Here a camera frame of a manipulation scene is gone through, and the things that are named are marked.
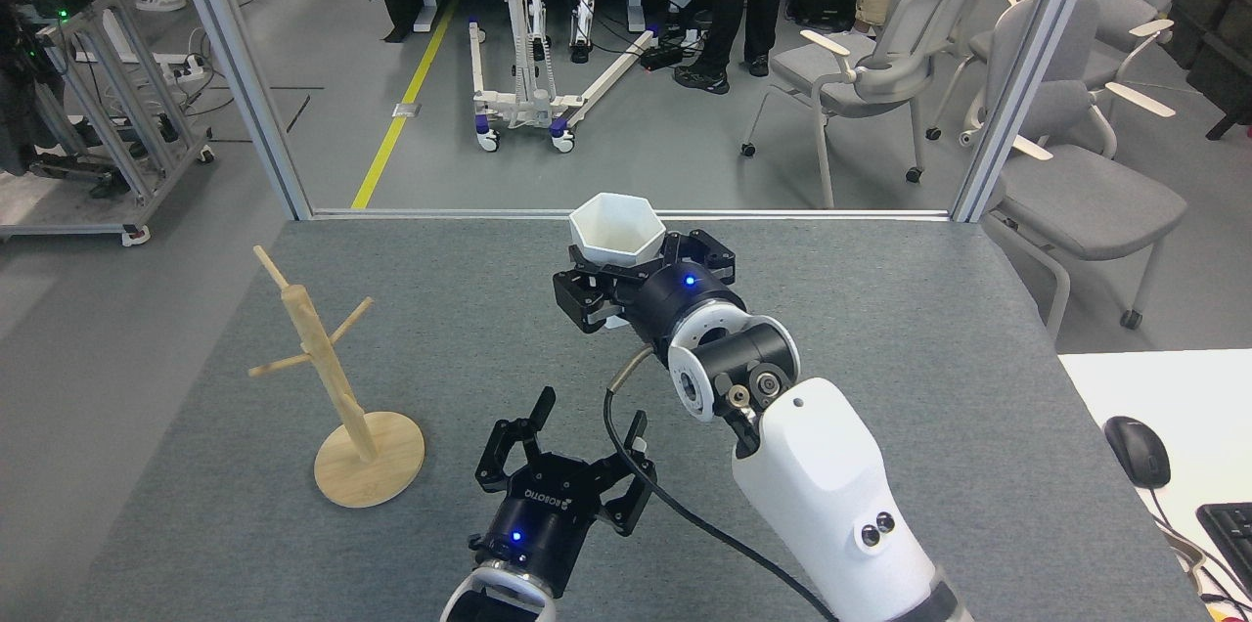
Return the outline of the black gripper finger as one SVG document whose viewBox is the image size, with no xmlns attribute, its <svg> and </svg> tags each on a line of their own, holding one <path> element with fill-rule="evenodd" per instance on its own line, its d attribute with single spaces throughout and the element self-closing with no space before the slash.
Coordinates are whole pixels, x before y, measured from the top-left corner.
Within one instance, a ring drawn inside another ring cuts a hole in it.
<svg viewBox="0 0 1252 622">
<path fill-rule="evenodd" d="M 545 454 L 538 448 L 538 434 L 540 431 L 545 429 L 556 399 L 558 398 L 556 398 L 553 387 L 545 385 L 545 390 L 541 390 L 528 417 L 495 422 L 478 466 L 475 467 L 475 481 L 483 492 L 506 489 L 510 476 L 506 474 L 505 466 L 515 444 L 522 444 L 528 466 L 538 466 L 542 454 Z"/>
<path fill-rule="evenodd" d="M 737 257 L 705 230 L 670 233 L 660 248 L 662 265 L 694 264 L 720 280 L 732 285 L 737 279 Z"/>
<path fill-rule="evenodd" d="M 640 288 L 649 278 L 649 262 L 626 267 L 598 264 L 583 257 L 580 248 L 568 249 L 572 269 L 553 274 L 552 287 L 558 309 L 583 333 L 630 325 L 644 335 L 644 315 L 639 314 Z"/>
<path fill-rule="evenodd" d="M 626 434 L 626 443 L 622 446 L 618 442 L 613 442 L 616 456 L 608 458 L 612 471 L 611 486 L 625 478 L 625 476 L 632 476 L 626 493 L 621 497 L 608 499 L 606 506 L 603 506 L 603 511 L 601 511 L 603 522 L 612 524 L 613 532 L 622 537 L 631 536 L 635 524 L 639 524 L 649 497 L 651 497 L 654 481 L 656 479 L 654 461 L 646 457 L 646 448 L 649 447 L 644 441 L 646 426 L 649 426 L 646 412 L 636 410 Z"/>
</svg>

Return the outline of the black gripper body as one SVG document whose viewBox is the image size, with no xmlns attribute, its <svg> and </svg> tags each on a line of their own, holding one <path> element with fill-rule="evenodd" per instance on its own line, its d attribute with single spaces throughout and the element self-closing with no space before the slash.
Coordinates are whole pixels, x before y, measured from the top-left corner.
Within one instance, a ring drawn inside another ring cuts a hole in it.
<svg viewBox="0 0 1252 622">
<path fill-rule="evenodd" d="M 737 310 L 746 305 L 707 267 L 684 260 L 661 267 L 637 285 L 621 288 L 622 319 L 654 347 L 661 365 L 669 365 L 669 345 L 684 315 L 707 300 L 729 302 Z"/>
<path fill-rule="evenodd" d="M 588 528 L 603 511 L 601 494 L 613 486 L 612 457 L 590 464 L 555 453 L 505 476 L 505 462 L 483 456 L 475 468 L 486 492 L 505 491 L 486 533 L 470 537 L 475 562 L 500 559 L 563 596 Z"/>
</svg>

